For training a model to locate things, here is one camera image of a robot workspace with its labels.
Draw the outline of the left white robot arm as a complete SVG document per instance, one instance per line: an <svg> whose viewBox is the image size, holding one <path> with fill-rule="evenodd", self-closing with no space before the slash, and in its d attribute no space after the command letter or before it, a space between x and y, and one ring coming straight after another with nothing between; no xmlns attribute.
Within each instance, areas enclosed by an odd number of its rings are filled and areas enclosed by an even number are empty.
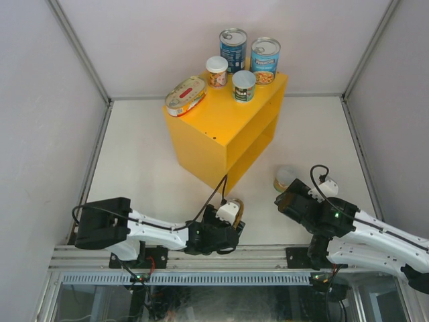
<svg viewBox="0 0 429 322"><path fill-rule="evenodd" d="M245 223L239 199L223 201L219 208L204 206L201 221L170 223L131 208L118 197L84 204L74 245L82 250L109 250L132 268L147 260L143 244L162 246L190 255L228 254L235 250Z"/></svg>

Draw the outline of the small green can white lid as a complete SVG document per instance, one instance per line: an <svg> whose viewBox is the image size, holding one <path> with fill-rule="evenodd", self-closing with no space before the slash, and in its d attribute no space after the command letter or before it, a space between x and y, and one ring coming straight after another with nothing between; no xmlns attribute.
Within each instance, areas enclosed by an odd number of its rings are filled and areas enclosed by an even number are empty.
<svg viewBox="0 0 429 322"><path fill-rule="evenodd" d="M240 70L232 76L233 98L239 103L248 103L255 92L256 77L248 70Z"/></svg>

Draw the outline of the light blue Progresso soup can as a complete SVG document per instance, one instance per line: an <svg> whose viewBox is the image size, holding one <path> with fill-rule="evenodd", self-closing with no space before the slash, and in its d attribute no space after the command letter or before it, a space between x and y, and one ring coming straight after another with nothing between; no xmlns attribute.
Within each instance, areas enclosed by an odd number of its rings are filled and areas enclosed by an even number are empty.
<svg viewBox="0 0 429 322"><path fill-rule="evenodd" d="M277 72L281 45L273 38L258 38L251 45L250 71L257 85L271 84Z"/></svg>

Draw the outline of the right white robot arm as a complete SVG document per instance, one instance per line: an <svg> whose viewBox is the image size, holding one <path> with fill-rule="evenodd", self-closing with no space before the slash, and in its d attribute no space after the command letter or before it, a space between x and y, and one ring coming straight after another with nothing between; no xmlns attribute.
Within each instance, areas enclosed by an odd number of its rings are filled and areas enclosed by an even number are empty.
<svg viewBox="0 0 429 322"><path fill-rule="evenodd" d="M378 220L337 197L328 180L313 189L295 179L278 195L278 211L312 236L307 258L315 270L341 264L384 272L428 293L428 240Z"/></svg>

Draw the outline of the dark blue soup can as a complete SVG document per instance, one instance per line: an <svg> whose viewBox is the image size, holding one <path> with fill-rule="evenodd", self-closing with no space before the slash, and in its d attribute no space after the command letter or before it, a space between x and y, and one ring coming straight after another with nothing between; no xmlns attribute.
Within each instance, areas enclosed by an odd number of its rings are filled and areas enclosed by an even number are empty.
<svg viewBox="0 0 429 322"><path fill-rule="evenodd" d="M220 54L228 62L227 72L234 74L245 68L247 33L239 28L223 30L219 35Z"/></svg>

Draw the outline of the gold oval fish tin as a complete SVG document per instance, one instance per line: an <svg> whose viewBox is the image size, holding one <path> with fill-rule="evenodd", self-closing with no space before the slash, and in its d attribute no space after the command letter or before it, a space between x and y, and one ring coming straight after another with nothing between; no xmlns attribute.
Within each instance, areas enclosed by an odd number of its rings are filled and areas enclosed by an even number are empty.
<svg viewBox="0 0 429 322"><path fill-rule="evenodd" d="M232 201L234 202L234 204L236 204L239 208L236 216L235 216L235 220L233 223L233 227L236 229L238 228L240 222L241 222L241 218L243 216L243 212L244 212L244 203L241 199L232 199Z"/></svg>
<svg viewBox="0 0 429 322"><path fill-rule="evenodd" d="M206 81L201 76L191 76L167 94L166 111L172 117L183 116L206 97L206 92Z"/></svg>

